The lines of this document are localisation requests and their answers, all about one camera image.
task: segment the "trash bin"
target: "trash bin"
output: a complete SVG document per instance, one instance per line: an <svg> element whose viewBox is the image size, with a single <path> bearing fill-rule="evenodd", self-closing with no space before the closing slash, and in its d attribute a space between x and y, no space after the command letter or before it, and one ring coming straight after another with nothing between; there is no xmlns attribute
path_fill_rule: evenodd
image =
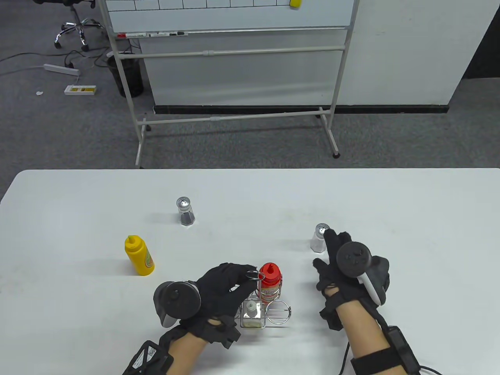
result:
<svg viewBox="0 0 500 375"><path fill-rule="evenodd" d="M124 87L122 85L122 80L120 78L120 73L118 72L117 62L115 57L111 56L107 59L107 67L113 74L114 81L118 86L118 91L122 97L125 97ZM123 70L125 71L126 81L128 83L128 89L130 90L130 95L132 98L138 97L144 91L143 78L141 77L141 67L139 66L138 58L128 58L121 61L123 65Z"/></svg>

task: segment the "whiteboard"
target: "whiteboard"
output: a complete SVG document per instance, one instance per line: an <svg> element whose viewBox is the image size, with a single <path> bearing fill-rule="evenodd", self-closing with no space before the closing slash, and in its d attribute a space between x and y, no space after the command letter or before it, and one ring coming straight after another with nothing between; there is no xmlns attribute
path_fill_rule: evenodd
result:
<svg viewBox="0 0 500 375"><path fill-rule="evenodd" d="M355 0L107 0L116 33L348 26Z"/></svg>

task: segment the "white wall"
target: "white wall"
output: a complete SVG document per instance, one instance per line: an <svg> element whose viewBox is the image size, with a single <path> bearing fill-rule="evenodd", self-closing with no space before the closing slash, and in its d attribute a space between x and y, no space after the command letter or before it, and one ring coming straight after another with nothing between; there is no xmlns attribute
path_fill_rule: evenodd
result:
<svg viewBox="0 0 500 375"><path fill-rule="evenodd" d="M340 105L446 105L498 0L361 0ZM343 31L142 39L144 53L338 44ZM338 52L146 60L157 105L318 105Z"/></svg>
<svg viewBox="0 0 500 375"><path fill-rule="evenodd" d="M340 104L448 104L499 4L361 0Z"/></svg>

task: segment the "red ketchup bottle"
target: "red ketchup bottle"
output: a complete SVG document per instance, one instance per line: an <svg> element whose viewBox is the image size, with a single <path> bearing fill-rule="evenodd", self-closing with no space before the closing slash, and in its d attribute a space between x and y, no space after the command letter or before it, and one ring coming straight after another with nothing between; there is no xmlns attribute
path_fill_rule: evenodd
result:
<svg viewBox="0 0 500 375"><path fill-rule="evenodd" d="M270 303L281 294L283 275L274 263L264 264L260 272L264 274L260 285L260 298L264 303Z"/></svg>

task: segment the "chair base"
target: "chair base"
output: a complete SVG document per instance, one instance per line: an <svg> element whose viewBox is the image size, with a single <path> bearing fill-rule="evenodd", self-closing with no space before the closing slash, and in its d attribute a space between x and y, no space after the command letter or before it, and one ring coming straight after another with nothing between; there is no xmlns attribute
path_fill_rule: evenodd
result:
<svg viewBox="0 0 500 375"><path fill-rule="evenodd" d="M77 31L82 44L81 50L87 52L89 50L89 45L87 44L87 40L85 39L84 28L104 29L104 26L100 22L97 22L95 19L92 18L85 18L83 21L80 21L80 18L78 17L78 13L75 7L70 6L69 9L73 14L74 22L66 22L63 25L61 25L61 32L57 34L57 36L55 37L54 46L57 49L61 48L62 47L61 43L59 43L59 39L61 38L61 36L63 34L68 34L73 31Z"/></svg>

